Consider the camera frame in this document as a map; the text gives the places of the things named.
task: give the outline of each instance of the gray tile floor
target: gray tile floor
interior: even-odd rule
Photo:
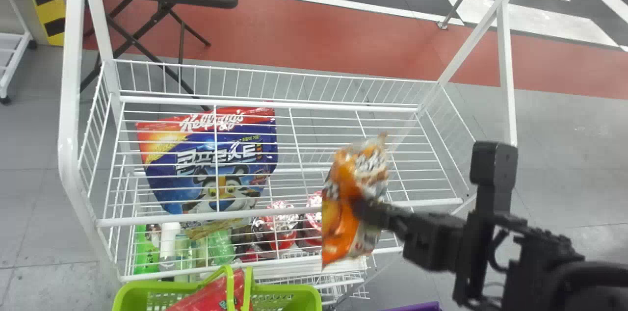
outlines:
[[[90,67],[93,54],[86,54]],[[0,107],[0,311],[109,310],[115,288],[96,259],[63,193],[56,169],[61,49],[26,52]],[[496,88],[449,85],[477,138],[500,139]],[[565,233],[590,259],[626,262],[628,218],[624,154],[628,102],[516,91],[520,168],[512,211]],[[516,246],[504,246],[500,259]],[[381,268],[393,257],[378,257]],[[367,286],[372,300],[342,309],[380,310],[431,300],[446,311],[453,276],[394,262]]]

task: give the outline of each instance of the kellogg's logo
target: kellogg's logo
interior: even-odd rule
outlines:
[[[242,110],[236,110],[235,114],[218,115],[214,112],[208,114],[193,114],[179,123],[181,132],[193,132],[199,128],[207,130],[212,128],[213,124],[218,125],[218,130],[233,130],[238,123],[244,121]]]

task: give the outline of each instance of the red package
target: red package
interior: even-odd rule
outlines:
[[[306,207],[320,207],[323,202],[322,192],[318,191],[308,197],[308,201],[305,204]],[[305,213],[303,219],[301,219],[301,228],[298,229],[298,235],[296,245],[306,252],[315,251],[317,247],[321,246],[321,229],[322,229],[322,214]]]
[[[274,201],[268,209],[294,208],[285,201]],[[258,217],[253,221],[253,233],[256,244],[254,248],[261,258],[276,258],[292,247],[296,239],[296,225],[299,222],[298,214],[269,215]]]
[[[258,251],[256,251],[255,246],[251,245],[242,256],[239,257],[242,262],[257,262],[260,261],[260,257],[258,256]]]
[[[244,299],[244,270],[234,270],[234,305],[239,310]],[[166,311],[224,311],[227,309],[227,277],[222,276],[196,293],[181,299]]]

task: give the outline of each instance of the green bottle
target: green bottle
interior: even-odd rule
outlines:
[[[229,264],[236,257],[236,249],[231,244],[231,237],[227,230],[210,233],[207,239],[209,255],[217,266]]]
[[[133,274],[159,272],[159,239],[155,231],[155,225],[149,224],[135,226],[135,268]],[[155,243],[151,239],[155,234]]]

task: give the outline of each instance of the floor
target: floor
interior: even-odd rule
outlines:
[[[464,25],[438,31],[430,15],[446,14],[451,0],[325,1],[240,0],[229,11],[177,6],[182,18],[214,44],[205,49],[186,38],[185,56],[306,72],[434,79],[469,34],[478,8],[470,4],[467,13],[460,11],[456,18]],[[115,2],[106,0],[110,8]],[[608,0],[513,3],[559,13],[552,16],[567,26],[548,35],[531,30],[530,22],[514,32],[520,162],[512,211],[571,237],[587,259],[626,262],[628,53],[621,48],[628,45],[626,16]],[[151,2],[135,1],[119,21],[133,29],[150,8]],[[534,21],[538,12],[527,15]],[[164,20],[143,41],[160,56],[176,56],[175,27]],[[117,35],[112,38],[119,43]],[[94,40],[86,40],[85,47],[93,49]],[[489,31],[448,86],[478,139],[502,137],[495,49],[495,32]],[[0,311],[105,311],[116,292],[99,278],[58,178],[61,52],[27,50],[9,88],[13,104],[0,108],[0,123],[10,124],[0,126],[0,224],[7,227],[0,230]],[[94,57],[86,51],[85,70]],[[512,244],[504,246],[499,259],[515,253]],[[458,309],[451,301],[452,275],[425,273],[394,257],[377,258],[379,268],[389,263],[367,286],[370,301],[350,299],[340,309],[374,311],[432,300],[445,311]],[[489,275],[492,279],[498,276]]]

